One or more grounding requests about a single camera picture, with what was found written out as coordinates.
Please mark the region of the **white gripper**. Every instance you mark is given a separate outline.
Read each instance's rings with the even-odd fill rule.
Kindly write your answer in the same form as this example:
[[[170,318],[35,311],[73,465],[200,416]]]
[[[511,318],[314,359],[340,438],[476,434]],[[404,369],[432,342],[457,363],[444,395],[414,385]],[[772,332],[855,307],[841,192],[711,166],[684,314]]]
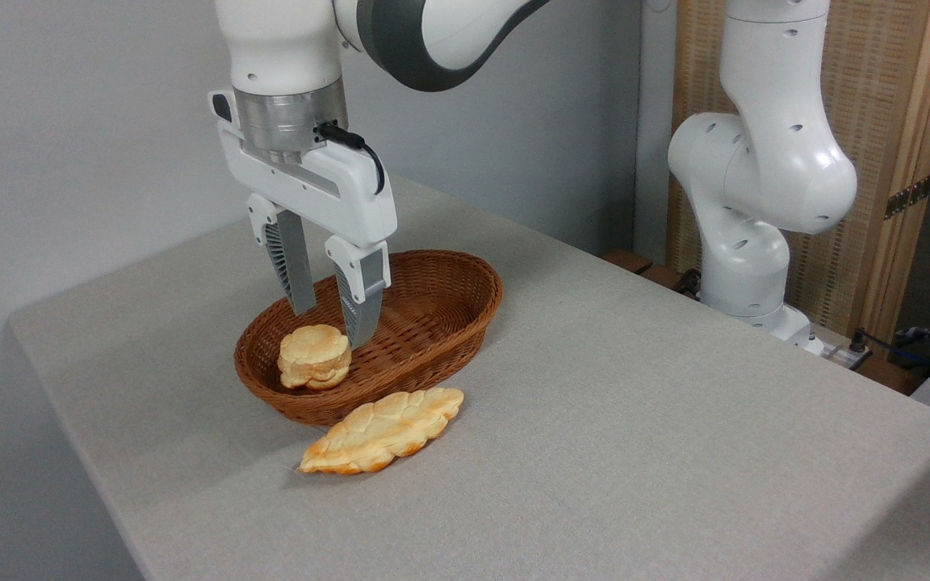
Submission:
[[[351,349],[365,345],[392,284],[384,240],[397,229],[397,212],[384,169],[365,151],[331,140],[288,163],[252,153],[233,92],[213,91],[210,97],[230,173],[255,192],[247,207],[256,243],[268,251],[292,310],[302,316],[316,305],[303,217],[336,235],[325,250],[336,266],[346,335]]]

